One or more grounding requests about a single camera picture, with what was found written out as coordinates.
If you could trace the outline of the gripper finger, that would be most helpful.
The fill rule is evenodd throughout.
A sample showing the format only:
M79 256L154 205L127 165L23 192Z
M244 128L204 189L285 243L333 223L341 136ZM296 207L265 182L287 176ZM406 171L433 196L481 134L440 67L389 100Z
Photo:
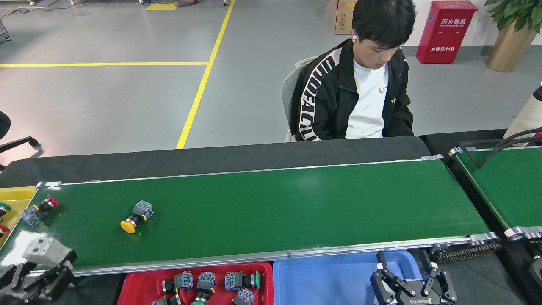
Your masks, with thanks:
M44 284L40 293L42 299L57 301L66 288L71 283L74 283L75 276L72 272L72 263L76 259L77 254L75 252L69 252L56 267L43 274Z
M2 305L34 305L37 303L41 290L37 286L25 290L25 277L36 266L35 263L9 265L1 273L0 303Z

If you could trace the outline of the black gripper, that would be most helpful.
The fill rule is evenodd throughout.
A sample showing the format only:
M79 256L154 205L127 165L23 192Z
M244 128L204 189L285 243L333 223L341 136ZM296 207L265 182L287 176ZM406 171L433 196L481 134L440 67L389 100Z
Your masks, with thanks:
M458 301L449 273L440 270L430 260L427 251L422 251L422 254L420 262L426 276L417 294L411 285L389 270L384 252L377 252L377 270L370 282L379 305L441 305Z

